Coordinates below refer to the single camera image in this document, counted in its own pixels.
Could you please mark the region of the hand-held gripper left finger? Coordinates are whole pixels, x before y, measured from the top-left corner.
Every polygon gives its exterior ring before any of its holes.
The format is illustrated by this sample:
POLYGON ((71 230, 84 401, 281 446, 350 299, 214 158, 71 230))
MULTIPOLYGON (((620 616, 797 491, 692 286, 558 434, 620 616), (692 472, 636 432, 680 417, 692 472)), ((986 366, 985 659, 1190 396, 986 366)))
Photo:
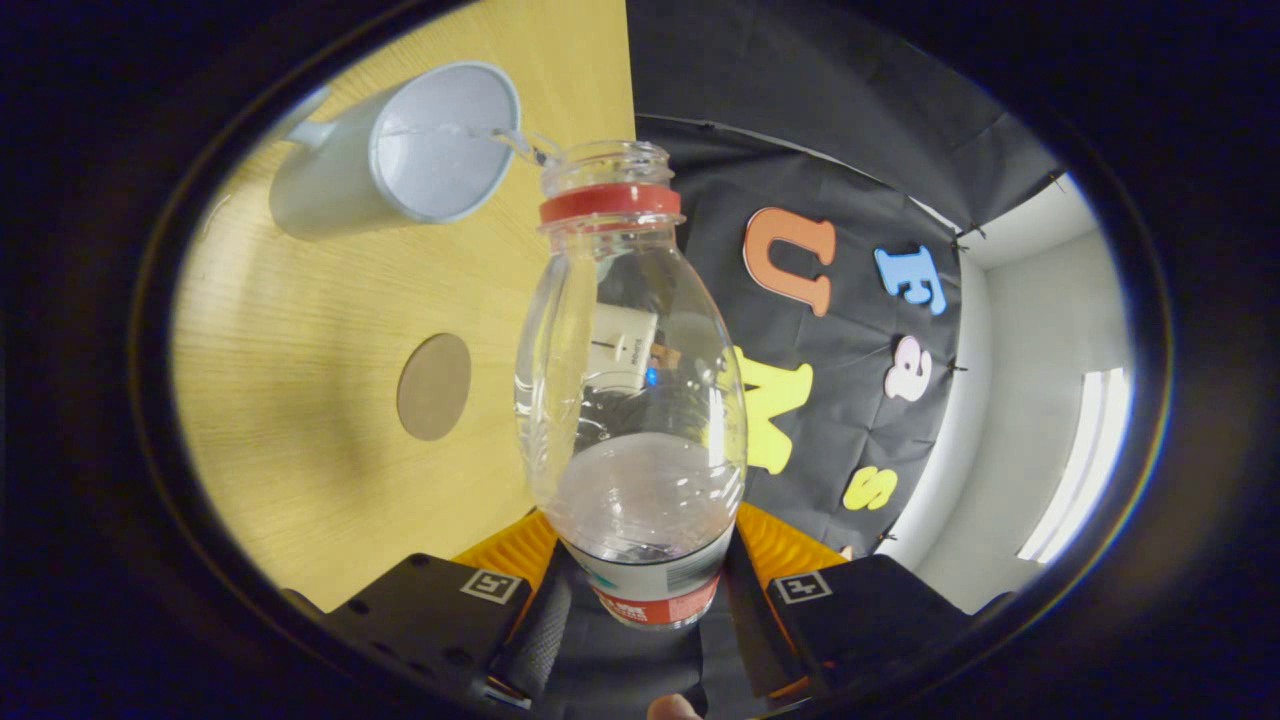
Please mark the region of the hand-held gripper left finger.
POLYGON ((527 711, 545 694, 573 560, 541 512, 454 559, 411 553, 321 624, 425 689, 527 711))

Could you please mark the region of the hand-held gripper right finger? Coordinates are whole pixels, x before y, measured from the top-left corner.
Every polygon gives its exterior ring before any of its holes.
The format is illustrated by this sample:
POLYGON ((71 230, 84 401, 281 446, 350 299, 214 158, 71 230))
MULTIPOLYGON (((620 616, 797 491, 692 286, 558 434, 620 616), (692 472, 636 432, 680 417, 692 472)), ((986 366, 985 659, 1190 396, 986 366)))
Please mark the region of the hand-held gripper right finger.
POLYGON ((724 562, 731 621, 754 694, 824 697, 908 675, 1012 601, 968 612, 897 562, 847 560, 750 503, 724 562))

